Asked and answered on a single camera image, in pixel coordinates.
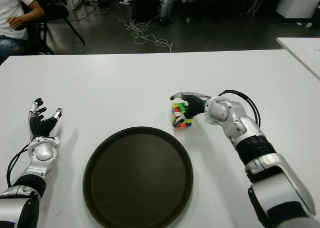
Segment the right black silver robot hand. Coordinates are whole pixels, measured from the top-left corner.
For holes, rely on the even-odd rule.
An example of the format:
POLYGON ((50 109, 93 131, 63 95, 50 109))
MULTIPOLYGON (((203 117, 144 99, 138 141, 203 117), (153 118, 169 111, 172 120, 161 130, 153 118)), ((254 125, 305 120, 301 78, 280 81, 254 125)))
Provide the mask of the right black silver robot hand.
POLYGON ((204 113, 206 101, 211 97, 195 92, 179 92, 172 95, 170 100, 173 101, 176 98, 186 101, 188 103, 188 109, 172 123, 173 127, 178 127, 179 125, 185 123, 188 119, 191 119, 200 113, 204 113))

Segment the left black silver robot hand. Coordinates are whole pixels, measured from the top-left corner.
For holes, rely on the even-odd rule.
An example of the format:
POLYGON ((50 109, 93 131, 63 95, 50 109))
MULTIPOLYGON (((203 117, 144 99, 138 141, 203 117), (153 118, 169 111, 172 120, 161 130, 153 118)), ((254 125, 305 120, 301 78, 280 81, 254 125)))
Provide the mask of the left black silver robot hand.
POLYGON ((63 115, 63 109, 58 108, 52 117, 44 119, 43 112, 47 110, 46 107, 40 108, 44 102, 42 98, 35 99, 28 113, 28 127, 30 140, 33 141, 38 137, 49 137, 53 131, 56 123, 63 115))

